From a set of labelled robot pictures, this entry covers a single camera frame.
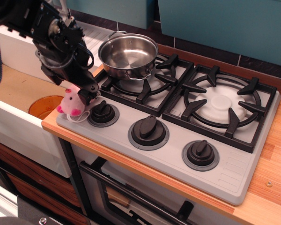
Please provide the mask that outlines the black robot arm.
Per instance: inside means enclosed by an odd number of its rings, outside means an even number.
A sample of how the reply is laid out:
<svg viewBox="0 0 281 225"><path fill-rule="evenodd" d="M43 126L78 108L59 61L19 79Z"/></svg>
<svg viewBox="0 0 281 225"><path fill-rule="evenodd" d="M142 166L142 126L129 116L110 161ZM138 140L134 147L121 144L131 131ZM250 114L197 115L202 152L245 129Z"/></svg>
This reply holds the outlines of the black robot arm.
<svg viewBox="0 0 281 225"><path fill-rule="evenodd" d="M68 81L80 88L78 96L85 105L99 96L99 86L89 71L93 54L83 40L83 29L69 12L61 15L46 0L0 0L1 25L32 38L43 73L56 85Z"/></svg>

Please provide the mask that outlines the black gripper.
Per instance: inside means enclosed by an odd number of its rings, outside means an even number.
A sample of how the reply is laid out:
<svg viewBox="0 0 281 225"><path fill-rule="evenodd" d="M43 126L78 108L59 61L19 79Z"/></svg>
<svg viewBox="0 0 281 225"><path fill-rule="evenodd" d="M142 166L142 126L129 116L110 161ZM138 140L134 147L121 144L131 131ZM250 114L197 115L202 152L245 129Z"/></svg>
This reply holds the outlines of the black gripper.
<svg viewBox="0 0 281 225"><path fill-rule="evenodd" d="M41 70L54 84L68 81L80 88L78 96L84 105L89 105L99 95L99 86L93 75L74 56L67 56L63 62L58 62L40 55L40 61Z"/></svg>

